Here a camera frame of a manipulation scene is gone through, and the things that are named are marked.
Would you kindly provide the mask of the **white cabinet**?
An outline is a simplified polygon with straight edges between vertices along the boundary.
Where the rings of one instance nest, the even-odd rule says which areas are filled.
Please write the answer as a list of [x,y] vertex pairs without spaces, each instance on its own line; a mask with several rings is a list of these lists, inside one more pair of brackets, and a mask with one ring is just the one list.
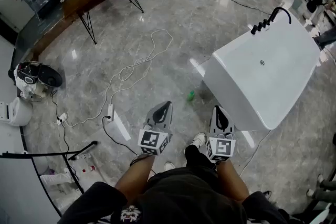
[[35,16],[25,0],[0,0],[0,19],[19,33]]

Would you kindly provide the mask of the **white plastic bag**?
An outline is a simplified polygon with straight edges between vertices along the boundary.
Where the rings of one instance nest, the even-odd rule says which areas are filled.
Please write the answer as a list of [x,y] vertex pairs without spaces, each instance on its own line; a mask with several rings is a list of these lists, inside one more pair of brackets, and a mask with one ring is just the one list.
[[70,173],[59,173],[39,176],[43,186],[47,190],[54,190],[56,185],[70,185],[71,188],[77,190],[78,187]]

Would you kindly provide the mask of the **black-framed glass table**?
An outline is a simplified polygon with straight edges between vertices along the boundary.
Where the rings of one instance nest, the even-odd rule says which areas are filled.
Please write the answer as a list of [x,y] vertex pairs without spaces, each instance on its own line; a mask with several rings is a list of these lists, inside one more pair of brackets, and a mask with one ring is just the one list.
[[98,145],[99,142],[98,141],[92,141],[90,144],[88,144],[87,146],[85,146],[84,148],[82,148],[81,150],[78,151],[70,151],[70,152],[58,152],[58,153],[2,153],[0,155],[0,159],[28,159],[31,161],[34,171],[36,172],[37,176],[38,175],[38,171],[37,171],[37,167],[34,161],[34,157],[51,157],[51,156],[61,156],[67,166],[67,168],[70,171],[70,175],[73,178],[75,184],[77,185],[77,187],[79,188],[80,192],[83,194],[84,190],[81,187],[81,185],[78,182],[78,179],[76,178],[76,175],[74,174],[74,172],[72,171],[72,168],[69,164],[69,161],[75,161],[76,157],[82,153],[84,153],[84,151],[88,150],[89,148]]

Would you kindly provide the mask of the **person's right forearm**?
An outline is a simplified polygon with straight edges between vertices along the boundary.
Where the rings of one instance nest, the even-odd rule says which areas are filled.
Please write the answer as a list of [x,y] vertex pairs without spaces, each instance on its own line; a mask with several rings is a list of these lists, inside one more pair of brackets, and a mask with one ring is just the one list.
[[232,162],[229,159],[219,162],[216,165],[216,169],[223,194],[242,203],[249,196],[249,191]]

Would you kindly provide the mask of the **white bathtub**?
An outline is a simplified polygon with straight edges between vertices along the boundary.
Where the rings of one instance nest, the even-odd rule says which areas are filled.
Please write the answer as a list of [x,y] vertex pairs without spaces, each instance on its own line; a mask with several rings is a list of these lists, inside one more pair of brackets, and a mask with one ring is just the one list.
[[293,14],[213,52],[204,83],[241,131],[275,129],[292,109],[319,61],[320,49]]

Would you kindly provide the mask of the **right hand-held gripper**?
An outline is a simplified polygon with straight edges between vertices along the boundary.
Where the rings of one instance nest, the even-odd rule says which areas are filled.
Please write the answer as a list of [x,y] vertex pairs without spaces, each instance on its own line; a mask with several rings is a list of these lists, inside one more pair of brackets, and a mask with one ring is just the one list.
[[229,114],[219,105],[213,108],[206,142],[210,161],[223,162],[234,154],[236,140],[235,126]]

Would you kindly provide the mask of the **person's right shoe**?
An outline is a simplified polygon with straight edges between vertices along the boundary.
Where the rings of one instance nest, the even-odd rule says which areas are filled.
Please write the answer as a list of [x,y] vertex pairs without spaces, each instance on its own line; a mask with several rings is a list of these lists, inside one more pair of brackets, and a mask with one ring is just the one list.
[[198,133],[194,139],[191,141],[190,146],[193,145],[197,149],[199,149],[201,146],[205,144],[207,140],[206,134],[205,133]]

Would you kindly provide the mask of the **black round device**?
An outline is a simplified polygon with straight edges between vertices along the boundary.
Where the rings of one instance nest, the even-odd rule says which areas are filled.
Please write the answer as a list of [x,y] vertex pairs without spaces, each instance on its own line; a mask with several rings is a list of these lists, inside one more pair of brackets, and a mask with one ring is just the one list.
[[51,88],[59,88],[62,85],[61,75],[52,67],[40,65],[37,78],[40,83]]

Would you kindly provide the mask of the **person's black clothing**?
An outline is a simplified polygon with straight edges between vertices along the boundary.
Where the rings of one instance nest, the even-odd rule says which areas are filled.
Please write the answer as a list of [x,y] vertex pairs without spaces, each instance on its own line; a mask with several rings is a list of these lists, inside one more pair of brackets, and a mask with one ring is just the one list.
[[257,191],[239,203],[223,194],[216,165],[188,146],[186,165],[148,178],[137,198],[103,182],[94,183],[62,215],[58,224],[288,224]]

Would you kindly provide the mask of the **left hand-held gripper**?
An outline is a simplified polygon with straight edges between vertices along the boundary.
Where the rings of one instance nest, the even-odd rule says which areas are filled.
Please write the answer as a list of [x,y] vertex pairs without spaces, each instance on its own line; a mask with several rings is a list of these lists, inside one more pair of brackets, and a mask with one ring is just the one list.
[[171,101],[161,102],[147,113],[138,139],[138,146],[143,154],[159,156],[163,153],[172,137],[172,115]]

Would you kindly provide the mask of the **person's left forearm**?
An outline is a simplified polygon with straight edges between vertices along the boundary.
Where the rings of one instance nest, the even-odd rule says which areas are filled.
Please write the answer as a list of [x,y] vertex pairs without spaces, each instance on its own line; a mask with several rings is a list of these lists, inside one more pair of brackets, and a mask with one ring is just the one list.
[[143,192],[154,160],[154,155],[140,155],[117,181],[115,189],[123,193],[128,202],[134,201]]

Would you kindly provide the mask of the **black faucet spout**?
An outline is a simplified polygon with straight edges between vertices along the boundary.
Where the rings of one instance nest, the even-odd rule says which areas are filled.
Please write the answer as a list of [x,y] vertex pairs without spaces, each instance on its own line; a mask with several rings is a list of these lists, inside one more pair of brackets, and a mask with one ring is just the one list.
[[272,11],[272,13],[271,13],[271,15],[270,15],[270,17],[268,19],[268,22],[267,22],[268,25],[270,25],[270,23],[274,21],[274,19],[276,18],[277,14],[279,13],[279,11],[284,11],[287,14],[287,16],[289,18],[289,24],[291,24],[292,19],[291,19],[291,15],[289,14],[289,12],[285,8],[283,8],[283,7],[276,7]]

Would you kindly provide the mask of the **white rounded appliance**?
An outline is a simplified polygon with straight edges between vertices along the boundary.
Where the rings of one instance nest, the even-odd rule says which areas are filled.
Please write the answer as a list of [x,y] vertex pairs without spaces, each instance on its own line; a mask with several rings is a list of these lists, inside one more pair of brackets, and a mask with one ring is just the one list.
[[16,97],[11,103],[0,102],[0,121],[11,126],[26,126],[33,114],[33,106],[23,98]]

